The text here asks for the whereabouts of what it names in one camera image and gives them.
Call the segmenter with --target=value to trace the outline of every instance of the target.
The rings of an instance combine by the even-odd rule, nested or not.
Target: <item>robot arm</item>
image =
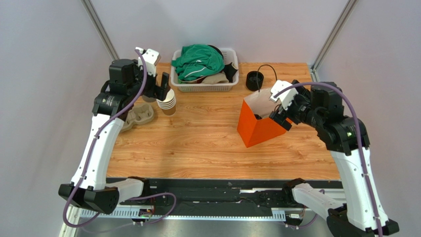
[[[398,232],[398,223],[388,218],[377,194],[370,167],[370,142],[364,124],[359,121],[365,157],[365,164],[362,164],[355,123],[352,118],[343,115],[342,98],[331,89],[315,85],[311,91],[300,86],[275,98],[278,92],[291,85],[286,81],[277,81],[272,87],[270,100],[277,102],[280,99],[282,106],[272,112],[270,118],[286,130],[291,128],[287,119],[296,124],[303,122],[316,129],[318,137],[325,142],[338,167],[347,203],[338,203],[314,190],[302,179],[293,180],[284,186],[286,201],[289,204],[303,204],[315,211],[327,221],[334,236],[374,236],[378,230],[362,168],[366,165],[383,234]]]
[[[81,163],[71,183],[60,185],[58,193],[65,200],[68,199],[75,184],[82,176],[89,148],[98,129],[134,99],[143,80],[147,80],[143,90],[143,95],[147,97],[164,100],[170,90],[167,73],[163,73],[161,86],[156,85],[156,64],[160,59],[159,53],[151,49],[147,51],[141,48],[136,49],[143,55],[148,54],[147,57],[144,57],[148,70],[147,78],[142,78],[142,63],[137,60],[119,59],[110,65],[110,80],[104,84],[101,93],[94,100],[92,126]],[[148,181],[143,178],[129,177],[124,181],[106,183],[106,173],[113,146],[127,118],[128,111],[111,121],[96,138],[86,175],[71,200],[72,205],[110,214],[118,203],[129,198],[139,197],[144,193],[144,186],[148,185]]]

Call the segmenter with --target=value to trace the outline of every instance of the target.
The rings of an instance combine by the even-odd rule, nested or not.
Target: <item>white plastic basket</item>
[[[237,54],[233,49],[220,48],[224,57],[224,64],[230,64],[231,62],[238,66]],[[181,49],[177,50],[172,57],[173,60],[181,56]],[[236,85],[239,81],[240,72],[237,71],[232,78],[232,83],[218,83],[218,84],[179,84],[178,75],[175,73],[175,67],[171,66],[171,84],[177,87],[182,92],[194,92],[194,91],[229,91],[232,86]]]

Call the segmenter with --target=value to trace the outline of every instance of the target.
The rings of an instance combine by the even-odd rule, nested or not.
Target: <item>green shirt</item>
[[[224,59],[214,48],[204,44],[185,46],[181,56],[171,62],[178,74],[178,81],[191,81],[219,73],[224,69]]]

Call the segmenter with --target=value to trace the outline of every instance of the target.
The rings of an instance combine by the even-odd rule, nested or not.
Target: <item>white wall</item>
[[[318,74],[366,124],[381,202],[396,236],[420,236],[421,1],[361,0]]]
[[[80,1],[0,1],[1,236],[58,236],[110,62]]]
[[[231,47],[240,62],[313,63],[347,0],[93,0],[121,58],[148,47],[169,62],[194,43]]]

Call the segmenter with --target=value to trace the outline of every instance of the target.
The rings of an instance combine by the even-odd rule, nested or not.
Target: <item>stack of paper cups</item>
[[[157,103],[158,103],[159,108],[162,109],[162,112],[164,112],[166,116],[172,116],[175,114],[176,101],[175,101],[175,94],[172,89],[169,90],[169,92],[167,93],[167,97],[165,98],[164,101],[157,100]]]

